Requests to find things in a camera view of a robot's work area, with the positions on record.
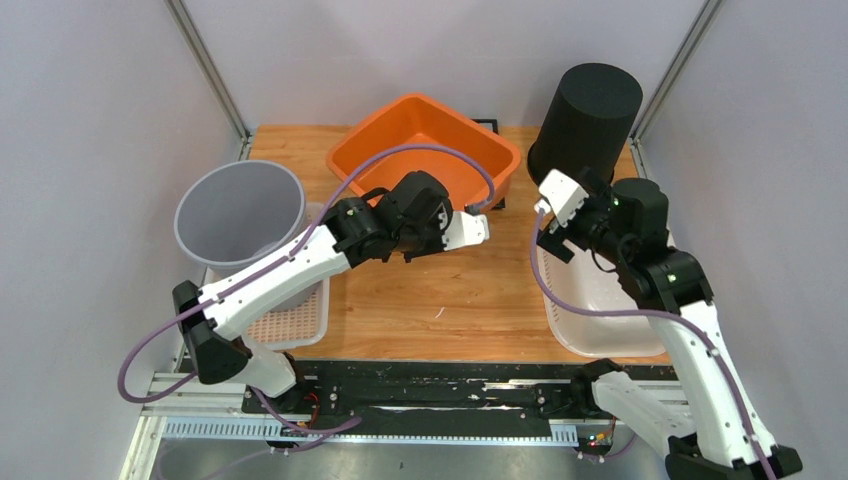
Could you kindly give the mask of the large white plastic tub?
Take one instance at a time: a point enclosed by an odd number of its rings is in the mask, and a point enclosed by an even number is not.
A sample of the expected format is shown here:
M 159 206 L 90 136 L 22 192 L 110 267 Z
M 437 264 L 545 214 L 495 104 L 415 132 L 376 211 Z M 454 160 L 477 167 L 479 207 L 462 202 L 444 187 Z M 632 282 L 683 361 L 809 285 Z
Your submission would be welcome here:
M 635 302 L 621 289 L 617 276 L 604 273 L 611 268 L 606 260 L 595 263 L 578 248 L 564 263 L 542 248 L 537 249 L 537 265 L 547 288 L 560 300 L 582 309 L 596 311 L 634 310 Z M 549 328 L 567 350 L 589 358 L 653 357 L 666 352 L 660 338 L 643 316 L 587 317 L 567 311 L 547 296 L 542 297 Z

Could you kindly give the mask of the black ribbed bin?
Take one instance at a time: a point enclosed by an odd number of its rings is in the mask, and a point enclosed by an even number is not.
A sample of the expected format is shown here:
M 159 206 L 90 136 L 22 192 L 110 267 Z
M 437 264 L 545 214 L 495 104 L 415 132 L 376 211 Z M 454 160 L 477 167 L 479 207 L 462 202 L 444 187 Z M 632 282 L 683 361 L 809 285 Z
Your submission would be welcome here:
M 611 181 L 642 101 L 640 83 L 619 67 L 583 63 L 567 70 L 528 151 L 532 181 L 540 184 L 552 169 L 578 179 L 585 168 Z

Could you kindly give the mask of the white perforated basket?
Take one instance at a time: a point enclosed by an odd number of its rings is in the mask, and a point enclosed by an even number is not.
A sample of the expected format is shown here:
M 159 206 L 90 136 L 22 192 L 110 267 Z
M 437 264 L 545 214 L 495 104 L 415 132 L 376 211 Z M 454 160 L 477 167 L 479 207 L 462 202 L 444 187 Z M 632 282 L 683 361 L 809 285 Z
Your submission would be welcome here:
M 317 215 L 323 205 L 317 202 L 305 204 L 302 220 L 294 227 L 282 245 L 302 234 L 312 217 Z M 212 268 L 207 266 L 203 285 L 213 283 L 234 274 L 233 268 Z M 329 280 L 316 283 L 299 294 L 289 298 L 285 304 L 274 307 L 254 321 L 247 333 L 254 340 L 265 344 L 272 350 L 291 350 L 313 345 L 320 341 L 327 331 Z

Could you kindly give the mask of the grey bin black liner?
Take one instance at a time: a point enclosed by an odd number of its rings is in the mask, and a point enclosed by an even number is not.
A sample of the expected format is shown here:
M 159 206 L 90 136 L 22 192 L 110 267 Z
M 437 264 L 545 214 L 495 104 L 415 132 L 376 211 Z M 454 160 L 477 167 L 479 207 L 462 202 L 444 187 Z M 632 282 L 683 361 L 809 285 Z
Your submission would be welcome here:
M 174 218 L 179 247 L 218 278 L 292 248 L 310 225 L 305 191 L 286 167 L 264 160 L 219 167 L 181 199 Z

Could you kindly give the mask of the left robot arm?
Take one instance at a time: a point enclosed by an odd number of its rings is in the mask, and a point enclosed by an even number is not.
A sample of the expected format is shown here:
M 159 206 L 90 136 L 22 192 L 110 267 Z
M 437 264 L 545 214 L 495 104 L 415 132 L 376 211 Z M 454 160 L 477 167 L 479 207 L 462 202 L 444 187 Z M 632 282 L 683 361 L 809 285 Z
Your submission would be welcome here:
M 283 413 L 298 411 L 306 386 L 290 360 L 247 335 L 248 327 L 308 287 L 370 260 L 406 261 L 451 249 L 464 211 L 423 171 L 329 206 L 317 224 L 254 265 L 196 291 L 181 327 L 197 379 L 259 388 Z

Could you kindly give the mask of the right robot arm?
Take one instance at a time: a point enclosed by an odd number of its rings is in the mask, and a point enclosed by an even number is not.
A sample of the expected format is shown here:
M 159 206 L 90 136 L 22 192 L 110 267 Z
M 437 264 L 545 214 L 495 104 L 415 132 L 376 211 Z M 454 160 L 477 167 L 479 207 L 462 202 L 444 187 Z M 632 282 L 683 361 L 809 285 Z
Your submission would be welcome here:
M 572 383 L 584 417 L 623 421 L 664 461 L 671 479 L 783 479 L 801 472 L 797 450 L 779 444 L 757 415 L 720 330 L 714 293 L 698 260 L 669 241 L 669 201 L 644 178 L 606 183 L 590 170 L 578 179 L 551 170 L 539 183 L 530 253 L 562 261 L 576 250 L 613 265 L 670 356 L 689 406 L 669 409 L 615 362 L 587 364 Z

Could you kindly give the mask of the black white chessboard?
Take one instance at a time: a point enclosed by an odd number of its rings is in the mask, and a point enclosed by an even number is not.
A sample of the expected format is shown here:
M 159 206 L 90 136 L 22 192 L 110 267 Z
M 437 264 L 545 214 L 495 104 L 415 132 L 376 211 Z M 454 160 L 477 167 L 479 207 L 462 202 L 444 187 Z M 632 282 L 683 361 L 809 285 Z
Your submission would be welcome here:
M 482 212 L 501 210 L 505 207 L 505 198 L 511 183 L 512 144 L 500 135 L 499 122 L 496 119 L 473 118 L 473 121 L 486 130 L 487 134 L 475 131 L 471 145 L 465 153 L 489 173 L 496 187 L 496 195 Z

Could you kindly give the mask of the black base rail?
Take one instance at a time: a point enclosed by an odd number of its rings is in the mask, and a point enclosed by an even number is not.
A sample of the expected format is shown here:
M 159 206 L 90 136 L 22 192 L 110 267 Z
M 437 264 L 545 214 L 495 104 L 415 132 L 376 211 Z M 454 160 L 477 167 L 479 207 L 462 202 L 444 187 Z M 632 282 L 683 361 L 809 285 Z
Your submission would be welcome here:
M 192 381 L 143 407 L 171 438 L 573 446 L 625 424 L 592 413 L 570 382 L 575 364 L 302 360 L 303 382 L 262 404 L 240 384 Z

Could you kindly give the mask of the right aluminium frame post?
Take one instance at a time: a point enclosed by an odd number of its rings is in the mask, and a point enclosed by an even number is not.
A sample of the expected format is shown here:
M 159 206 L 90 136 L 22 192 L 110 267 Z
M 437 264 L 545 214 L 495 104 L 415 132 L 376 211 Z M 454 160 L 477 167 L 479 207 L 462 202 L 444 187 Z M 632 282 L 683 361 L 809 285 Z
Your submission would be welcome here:
M 715 21 L 715 17 L 723 5 L 723 0 L 707 0 L 702 2 L 683 40 L 672 56 L 670 64 L 662 75 L 657 88 L 646 103 L 641 116 L 634 124 L 628 145 L 637 174 L 640 178 L 652 178 L 650 167 L 646 163 L 646 154 L 643 146 L 644 139 L 649 134 L 668 96 L 671 94 L 679 77 L 688 65 L 690 58 L 698 48 L 703 37 L 707 34 L 708 29 Z

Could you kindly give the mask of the aluminium frame post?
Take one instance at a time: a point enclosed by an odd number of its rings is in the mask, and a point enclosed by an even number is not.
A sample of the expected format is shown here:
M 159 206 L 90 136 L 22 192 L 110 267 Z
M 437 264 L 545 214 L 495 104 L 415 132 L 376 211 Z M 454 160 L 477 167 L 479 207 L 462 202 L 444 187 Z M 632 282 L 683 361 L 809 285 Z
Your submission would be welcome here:
M 672 56 L 670 64 L 662 75 L 657 88 L 646 103 L 641 116 L 634 124 L 628 145 L 637 174 L 640 178 L 652 178 L 650 167 L 646 163 L 646 154 L 643 146 L 644 139 L 649 134 L 668 96 L 671 94 L 679 77 L 688 65 L 690 58 L 698 48 L 703 37 L 707 34 L 708 29 L 715 21 L 715 17 L 723 5 L 723 0 L 707 0 L 702 2 L 683 40 Z
M 177 29 L 197 62 L 213 95 L 218 101 L 224 116 L 242 145 L 248 145 L 252 140 L 252 132 L 247 126 L 239 108 L 226 83 L 217 68 L 213 57 L 207 48 L 202 34 L 196 26 L 188 6 L 183 0 L 164 0 Z

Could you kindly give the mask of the left aluminium frame post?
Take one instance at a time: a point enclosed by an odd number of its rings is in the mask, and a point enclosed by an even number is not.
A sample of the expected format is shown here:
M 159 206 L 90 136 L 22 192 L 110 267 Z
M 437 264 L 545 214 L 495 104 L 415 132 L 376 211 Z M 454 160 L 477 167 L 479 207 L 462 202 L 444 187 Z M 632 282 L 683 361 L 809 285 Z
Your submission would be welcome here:
M 217 68 L 213 57 L 207 48 L 202 34 L 196 26 L 188 6 L 183 0 L 164 0 L 177 29 L 197 62 L 213 95 L 218 101 L 224 116 L 242 145 L 248 145 L 252 140 L 252 132 L 247 126 L 239 108 L 226 83 Z

